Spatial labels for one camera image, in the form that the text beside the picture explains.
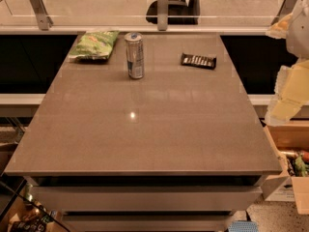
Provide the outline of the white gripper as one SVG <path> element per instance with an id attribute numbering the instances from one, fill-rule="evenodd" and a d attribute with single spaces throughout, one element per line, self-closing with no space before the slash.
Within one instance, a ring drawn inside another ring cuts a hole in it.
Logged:
<path id="1" fill-rule="evenodd" d="M 309 0 L 303 0 L 271 25 L 266 35 L 285 39 L 287 50 L 302 59 L 309 58 Z M 290 68 L 282 66 L 277 74 L 274 96 L 265 116 L 269 126 L 281 126 L 290 121 L 309 101 L 309 61 L 297 62 Z"/>

